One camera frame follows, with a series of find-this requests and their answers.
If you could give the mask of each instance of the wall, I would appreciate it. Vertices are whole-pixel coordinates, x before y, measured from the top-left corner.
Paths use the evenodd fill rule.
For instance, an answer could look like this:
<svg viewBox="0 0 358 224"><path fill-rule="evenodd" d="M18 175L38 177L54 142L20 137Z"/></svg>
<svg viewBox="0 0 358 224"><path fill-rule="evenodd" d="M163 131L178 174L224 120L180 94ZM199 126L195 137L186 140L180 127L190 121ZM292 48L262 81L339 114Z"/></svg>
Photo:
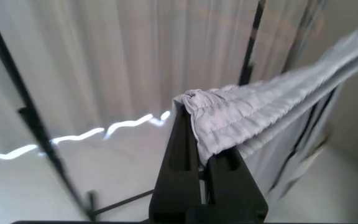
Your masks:
<svg viewBox="0 0 358 224"><path fill-rule="evenodd" d="M358 1L328 0L324 8L324 27L305 45L294 67L315 62L342 36L358 28ZM333 127L330 143L358 163L358 75L342 89L329 124Z"/></svg>

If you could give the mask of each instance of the gray fabric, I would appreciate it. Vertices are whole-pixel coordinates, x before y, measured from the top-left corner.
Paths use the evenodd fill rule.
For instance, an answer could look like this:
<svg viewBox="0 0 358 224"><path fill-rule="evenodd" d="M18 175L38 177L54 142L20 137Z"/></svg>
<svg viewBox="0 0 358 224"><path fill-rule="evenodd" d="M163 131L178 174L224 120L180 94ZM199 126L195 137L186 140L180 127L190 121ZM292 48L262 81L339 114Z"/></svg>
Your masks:
<svg viewBox="0 0 358 224"><path fill-rule="evenodd" d="M175 98L191 114L200 160L238 146L245 159L312 105L358 72L358 30L341 39L312 66L267 82L189 90Z"/></svg>

